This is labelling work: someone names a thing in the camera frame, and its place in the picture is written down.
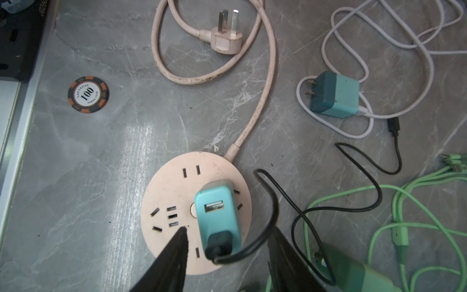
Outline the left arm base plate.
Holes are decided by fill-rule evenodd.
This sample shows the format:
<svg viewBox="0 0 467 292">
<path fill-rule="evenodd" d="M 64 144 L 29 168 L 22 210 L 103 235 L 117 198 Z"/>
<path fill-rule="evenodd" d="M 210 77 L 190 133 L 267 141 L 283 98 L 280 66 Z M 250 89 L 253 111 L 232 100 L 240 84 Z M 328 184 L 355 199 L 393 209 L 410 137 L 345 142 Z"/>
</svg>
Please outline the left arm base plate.
<svg viewBox="0 0 467 292">
<path fill-rule="evenodd" d="M 49 5 L 49 0 L 1 1 L 1 80 L 30 79 Z"/>
</svg>

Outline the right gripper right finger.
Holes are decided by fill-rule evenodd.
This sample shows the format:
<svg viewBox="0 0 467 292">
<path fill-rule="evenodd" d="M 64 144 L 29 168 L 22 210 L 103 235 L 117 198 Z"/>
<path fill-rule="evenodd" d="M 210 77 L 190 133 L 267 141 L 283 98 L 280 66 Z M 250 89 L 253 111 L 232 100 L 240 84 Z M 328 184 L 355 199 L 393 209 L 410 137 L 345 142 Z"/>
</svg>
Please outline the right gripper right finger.
<svg viewBox="0 0 467 292">
<path fill-rule="evenodd" d="M 269 236 L 268 249 L 274 292 L 325 292 L 277 227 Z"/>
</svg>

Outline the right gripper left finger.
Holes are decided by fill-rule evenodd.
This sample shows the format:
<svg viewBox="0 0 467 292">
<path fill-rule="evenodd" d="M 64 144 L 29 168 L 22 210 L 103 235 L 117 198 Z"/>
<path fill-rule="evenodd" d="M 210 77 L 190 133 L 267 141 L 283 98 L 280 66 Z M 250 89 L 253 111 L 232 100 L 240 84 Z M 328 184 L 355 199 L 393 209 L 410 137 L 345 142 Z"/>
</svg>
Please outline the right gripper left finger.
<svg viewBox="0 0 467 292">
<path fill-rule="evenodd" d="M 186 278 L 189 241 L 180 227 L 131 292 L 182 292 Z"/>
</svg>

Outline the teal charger with white cable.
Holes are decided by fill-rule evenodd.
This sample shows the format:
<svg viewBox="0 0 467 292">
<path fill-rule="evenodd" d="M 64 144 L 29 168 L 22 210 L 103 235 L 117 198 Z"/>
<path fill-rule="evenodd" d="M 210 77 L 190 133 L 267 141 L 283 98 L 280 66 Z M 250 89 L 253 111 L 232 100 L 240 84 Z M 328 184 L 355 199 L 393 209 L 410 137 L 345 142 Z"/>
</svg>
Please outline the teal charger with white cable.
<svg viewBox="0 0 467 292">
<path fill-rule="evenodd" d="M 305 106 L 310 116 L 347 118 L 359 112 L 359 81 L 325 71 L 317 77 L 305 77 L 303 82 L 311 82 L 310 105 Z"/>
</svg>

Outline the teal charger with black cable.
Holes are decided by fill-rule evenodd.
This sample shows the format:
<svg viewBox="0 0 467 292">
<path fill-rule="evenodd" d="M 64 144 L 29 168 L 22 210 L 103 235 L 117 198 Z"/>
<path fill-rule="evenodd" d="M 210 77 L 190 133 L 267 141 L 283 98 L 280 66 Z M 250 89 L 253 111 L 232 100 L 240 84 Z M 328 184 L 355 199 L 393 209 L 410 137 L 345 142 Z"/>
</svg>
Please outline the teal charger with black cable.
<svg viewBox="0 0 467 292">
<path fill-rule="evenodd" d="M 238 252 L 242 236 L 231 180 L 206 184 L 194 204 L 205 257 L 214 261 Z"/>
</svg>

